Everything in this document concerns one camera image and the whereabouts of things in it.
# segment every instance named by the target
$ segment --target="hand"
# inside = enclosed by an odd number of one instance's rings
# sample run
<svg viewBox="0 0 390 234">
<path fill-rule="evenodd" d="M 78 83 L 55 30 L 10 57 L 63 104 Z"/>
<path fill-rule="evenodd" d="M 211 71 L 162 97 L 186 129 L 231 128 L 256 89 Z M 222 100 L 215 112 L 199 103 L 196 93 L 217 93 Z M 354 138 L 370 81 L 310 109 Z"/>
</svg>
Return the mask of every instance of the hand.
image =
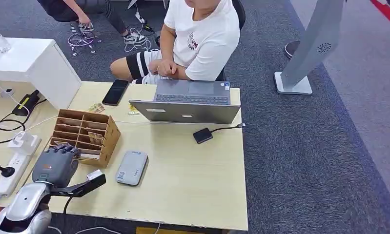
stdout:
<svg viewBox="0 0 390 234">
<path fill-rule="evenodd" d="M 79 16 L 79 22 L 87 25 L 91 22 L 91 20 L 86 14 L 82 14 L 81 16 Z"/>
<path fill-rule="evenodd" d="M 174 61 L 169 59 L 162 59 L 158 65 L 157 72 L 162 77 L 168 77 L 172 74 L 175 74 L 177 69 L 178 65 L 176 65 Z"/>
<path fill-rule="evenodd" d="M 157 68 L 159 67 L 159 64 L 162 60 L 161 59 L 156 59 L 150 62 L 149 64 L 149 71 L 150 73 L 156 75 L 158 74 Z"/>
</svg>

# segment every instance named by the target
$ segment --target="shorts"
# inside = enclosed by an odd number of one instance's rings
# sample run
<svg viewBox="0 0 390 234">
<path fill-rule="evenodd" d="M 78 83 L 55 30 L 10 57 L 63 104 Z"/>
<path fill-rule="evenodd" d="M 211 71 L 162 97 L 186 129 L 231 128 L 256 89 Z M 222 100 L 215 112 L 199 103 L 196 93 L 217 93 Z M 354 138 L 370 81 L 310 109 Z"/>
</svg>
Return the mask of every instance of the shorts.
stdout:
<svg viewBox="0 0 390 234">
<path fill-rule="evenodd" d="M 135 84 L 157 84 L 161 79 L 170 79 L 160 75 L 154 75 L 149 72 L 149 64 L 156 59 L 162 59 L 160 50 L 150 50 L 138 52 L 135 55 L 126 57 L 127 65 L 129 67 L 133 83 Z"/>
</svg>

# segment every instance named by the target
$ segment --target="cardboard compartment box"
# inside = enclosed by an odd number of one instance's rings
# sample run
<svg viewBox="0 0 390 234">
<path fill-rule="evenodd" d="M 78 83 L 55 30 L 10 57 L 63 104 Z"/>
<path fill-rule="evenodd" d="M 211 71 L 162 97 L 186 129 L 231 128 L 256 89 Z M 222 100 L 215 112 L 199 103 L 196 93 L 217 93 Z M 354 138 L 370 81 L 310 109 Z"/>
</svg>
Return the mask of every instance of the cardboard compartment box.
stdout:
<svg viewBox="0 0 390 234">
<path fill-rule="evenodd" d="M 50 147 L 69 143 L 81 152 L 80 163 L 106 168 L 120 131 L 111 116 L 60 110 Z"/>
</svg>

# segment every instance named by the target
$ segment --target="label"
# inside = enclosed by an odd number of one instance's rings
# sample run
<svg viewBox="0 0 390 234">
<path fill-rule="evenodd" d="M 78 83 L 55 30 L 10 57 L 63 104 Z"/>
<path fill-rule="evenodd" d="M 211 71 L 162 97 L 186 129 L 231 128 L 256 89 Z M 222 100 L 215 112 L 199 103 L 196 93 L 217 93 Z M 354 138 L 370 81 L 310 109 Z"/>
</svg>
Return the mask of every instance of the label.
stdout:
<svg viewBox="0 0 390 234">
<path fill-rule="evenodd" d="M 146 109 L 149 112 L 166 112 L 165 110 L 162 109 Z"/>
<path fill-rule="evenodd" d="M 25 105 L 26 104 L 26 102 L 29 100 L 29 97 L 27 97 L 22 103 L 21 103 L 21 105 L 18 107 L 18 110 L 20 110 L 20 109 L 22 109 L 23 107 L 23 105 Z"/>
</svg>

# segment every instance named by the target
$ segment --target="gray power bank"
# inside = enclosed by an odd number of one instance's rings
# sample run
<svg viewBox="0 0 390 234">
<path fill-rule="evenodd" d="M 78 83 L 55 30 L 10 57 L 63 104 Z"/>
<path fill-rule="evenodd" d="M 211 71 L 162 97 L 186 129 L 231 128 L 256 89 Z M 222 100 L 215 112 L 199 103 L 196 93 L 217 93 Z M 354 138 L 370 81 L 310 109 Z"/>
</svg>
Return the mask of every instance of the gray power bank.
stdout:
<svg viewBox="0 0 390 234">
<path fill-rule="evenodd" d="M 147 154 L 139 151 L 127 151 L 117 171 L 118 183 L 136 186 L 143 175 L 147 163 Z"/>
</svg>

